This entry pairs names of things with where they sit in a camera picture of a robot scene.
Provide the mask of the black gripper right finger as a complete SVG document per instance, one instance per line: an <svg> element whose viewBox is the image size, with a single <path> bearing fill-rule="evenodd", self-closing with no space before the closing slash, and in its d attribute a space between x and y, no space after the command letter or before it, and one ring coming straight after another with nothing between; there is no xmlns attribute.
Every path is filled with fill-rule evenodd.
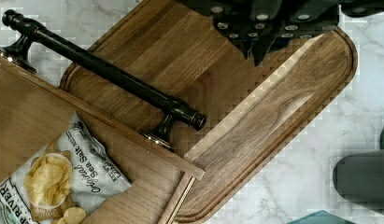
<svg viewBox="0 0 384 224"><path fill-rule="evenodd" d="M333 30L339 12L361 18L384 12L384 0L252 0L251 17L264 25L251 42L254 64L270 51L285 48L293 38L311 38Z"/></svg>

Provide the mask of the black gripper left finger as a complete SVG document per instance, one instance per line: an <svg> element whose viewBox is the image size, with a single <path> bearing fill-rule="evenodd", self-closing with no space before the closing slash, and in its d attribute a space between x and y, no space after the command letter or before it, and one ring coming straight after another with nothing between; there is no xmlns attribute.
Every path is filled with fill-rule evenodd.
<svg viewBox="0 0 384 224"><path fill-rule="evenodd" d="M263 60L282 49L277 36L277 14L282 0L178 0L183 6L210 17L215 29L238 48L246 59Z"/></svg>

